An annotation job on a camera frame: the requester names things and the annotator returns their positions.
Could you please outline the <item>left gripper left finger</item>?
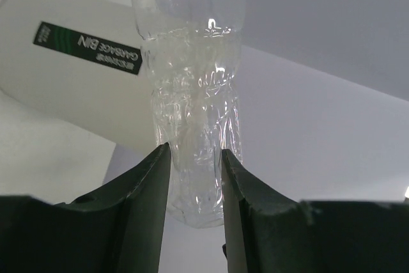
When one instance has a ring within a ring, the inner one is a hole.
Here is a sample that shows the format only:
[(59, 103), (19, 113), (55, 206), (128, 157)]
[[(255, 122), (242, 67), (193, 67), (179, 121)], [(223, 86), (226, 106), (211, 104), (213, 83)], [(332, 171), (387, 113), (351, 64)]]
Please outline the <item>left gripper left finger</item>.
[(71, 203), (1, 197), (2, 272), (157, 272), (171, 170), (162, 144)]

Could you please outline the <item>clear unlabelled plastic bottle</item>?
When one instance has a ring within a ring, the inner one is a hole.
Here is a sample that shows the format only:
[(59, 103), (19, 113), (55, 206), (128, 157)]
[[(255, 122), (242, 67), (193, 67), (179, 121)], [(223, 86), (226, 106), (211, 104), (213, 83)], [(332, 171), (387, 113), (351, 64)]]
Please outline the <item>clear unlabelled plastic bottle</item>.
[(156, 140), (171, 148), (167, 209), (193, 228), (223, 224), (221, 154), (242, 156), (235, 76), (245, 2), (132, 0)]

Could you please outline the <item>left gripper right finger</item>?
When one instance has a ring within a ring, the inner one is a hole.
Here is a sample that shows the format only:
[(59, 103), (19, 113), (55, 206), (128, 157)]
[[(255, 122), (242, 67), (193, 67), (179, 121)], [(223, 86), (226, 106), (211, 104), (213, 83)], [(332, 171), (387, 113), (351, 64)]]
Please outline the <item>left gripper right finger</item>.
[(293, 201), (222, 150), (229, 272), (407, 272), (408, 203)]

